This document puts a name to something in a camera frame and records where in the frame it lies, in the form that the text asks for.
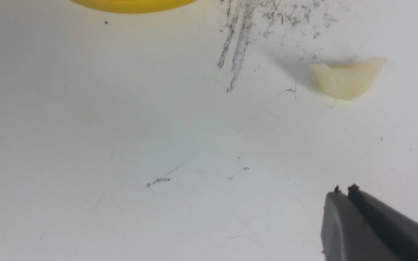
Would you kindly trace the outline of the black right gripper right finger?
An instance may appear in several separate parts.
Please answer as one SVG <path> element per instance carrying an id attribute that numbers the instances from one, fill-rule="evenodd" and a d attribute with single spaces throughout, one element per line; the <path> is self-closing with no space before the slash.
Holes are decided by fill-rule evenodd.
<path id="1" fill-rule="evenodd" d="M 347 190 L 347 198 L 377 238 L 402 261 L 418 261 L 418 223 L 361 191 L 357 185 Z"/>

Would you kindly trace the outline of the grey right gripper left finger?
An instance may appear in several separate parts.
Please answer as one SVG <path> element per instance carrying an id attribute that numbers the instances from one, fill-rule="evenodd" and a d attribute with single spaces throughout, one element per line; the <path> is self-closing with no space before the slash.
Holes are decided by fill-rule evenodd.
<path id="1" fill-rule="evenodd" d="M 339 186 L 325 197 L 321 226 L 326 261 L 400 261 L 378 239 Z"/>

